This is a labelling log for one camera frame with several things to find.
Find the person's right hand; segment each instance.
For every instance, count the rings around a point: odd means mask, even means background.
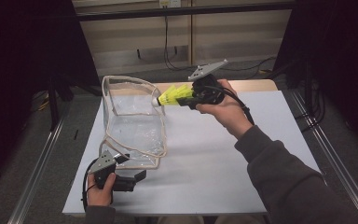
[[[231,90],[237,95],[226,79],[219,79],[218,82],[224,88]],[[234,135],[237,139],[252,127],[251,122],[249,122],[243,113],[240,104],[230,96],[226,95],[223,102],[219,105],[198,104],[196,105],[196,108],[200,113],[213,115],[217,121],[227,128],[228,132]]]

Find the hand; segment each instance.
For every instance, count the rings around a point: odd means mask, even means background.
[[[114,173],[110,174],[103,186],[103,189],[98,189],[95,185],[94,174],[89,175],[87,178],[87,184],[89,191],[87,192],[89,205],[96,206],[108,206],[113,202],[112,198],[112,188],[115,184],[116,175]]]
[[[237,95],[227,80],[219,79],[217,81],[224,88],[231,90]],[[234,135],[237,139],[239,139],[252,127],[251,122],[249,122],[243,113],[240,104],[230,96],[226,95],[223,102],[219,105],[198,104],[196,105],[196,108],[200,113],[213,115],[217,121],[219,121],[225,128],[227,128],[228,132]]]

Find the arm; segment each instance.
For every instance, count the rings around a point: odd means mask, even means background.
[[[226,80],[221,84],[232,89]],[[249,162],[248,173],[273,223],[356,223],[351,211],[324,184],[321,175],[252,126],[230,97],[220,105],[197,105],[239,141],[235,148]]]
[[[88,176],[88,202],[86,211],[86,224],[113,224],[115,222],[116,210],[110,207],[113,202],[112,187],[116,180],[115,174],[107,177],[103,189],[95,185],[94,175]]]

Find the wall outlet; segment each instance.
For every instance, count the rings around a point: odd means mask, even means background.
[[[181,0],[171,0],[170,7],[181,7]]]
[[[159,0],[159,7],[170,7],[170,0]]]
[[[181,7],[181,0],[159,0],[159,7]]]

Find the person's left hand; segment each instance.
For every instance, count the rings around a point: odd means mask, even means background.
[[[94,175],[89,175],[87,178],[89,191],[87,192],[89,205],[95,206],[108,206],[113,202],[112,188],[115,184],[116,175],[115,173],[110,174],[103,186],[103,189],[98,189],[95,185]]]

